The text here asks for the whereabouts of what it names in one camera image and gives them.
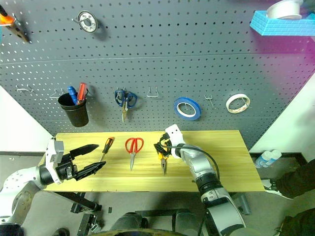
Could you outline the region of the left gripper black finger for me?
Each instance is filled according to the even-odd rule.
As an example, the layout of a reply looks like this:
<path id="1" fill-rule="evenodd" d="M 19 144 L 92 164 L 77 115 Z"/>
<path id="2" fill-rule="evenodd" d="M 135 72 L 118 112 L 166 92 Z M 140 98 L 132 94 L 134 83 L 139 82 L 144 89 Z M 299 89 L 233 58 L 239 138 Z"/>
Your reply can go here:
<path id="1" fill-rule="evenodd" d="M 89 145 L 85 145 L 85 146 L 73 149 L 69 153 L 70 153 L 72 158 L 75 158 L 76 156 L 85 155 L 87 153 L 90 153 L 98 147 L 99 147 L 99 145 L 97 145 L 97 144 L 89 144 Z"/>
<path id="2" fill-rule="evenodd" d="M 79 180 L 81 180 L 83 178 L 86 178 L 86 177 L 88 177 L 90 175 L 93 175 L 98 170 L 100 170 L 105 164 L 106 164 L 106 161 L 92 163 L 92 164 L 84 167 L 82 170 L 78 171 L 75 174 L 74 179 L 76 181 L 79 181 Z"/>

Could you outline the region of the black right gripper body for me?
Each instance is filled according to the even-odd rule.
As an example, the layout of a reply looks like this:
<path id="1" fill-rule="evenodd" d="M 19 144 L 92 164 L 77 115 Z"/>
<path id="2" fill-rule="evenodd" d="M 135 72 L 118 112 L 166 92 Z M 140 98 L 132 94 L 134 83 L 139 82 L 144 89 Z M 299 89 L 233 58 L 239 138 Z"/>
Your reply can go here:
<path id="1" fill-rule="evenodd" d="M 159 140 L 159 143 L 161 144 L 163 148 L 170 148 L 170 146 L 172 146 L 171 141 L 169 139 L 169 135 L 167 133 L 164 133 L 162 135 L 162 137 Z"/>

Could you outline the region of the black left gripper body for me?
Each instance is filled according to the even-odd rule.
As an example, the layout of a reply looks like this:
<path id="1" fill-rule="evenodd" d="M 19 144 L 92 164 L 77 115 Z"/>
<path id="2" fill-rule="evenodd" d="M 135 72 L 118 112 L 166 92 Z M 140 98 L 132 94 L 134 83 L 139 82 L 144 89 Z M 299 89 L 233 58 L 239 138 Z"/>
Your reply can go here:
<path id="1" fill-rule="evenodd" d="M 73 164 L 74 157 L 71 154 L 66 154 L 62 157 L 61 163 L 56 167 L 56 172 L 60 180 L 69 180 L 77 177 L 77 166 Z"/>

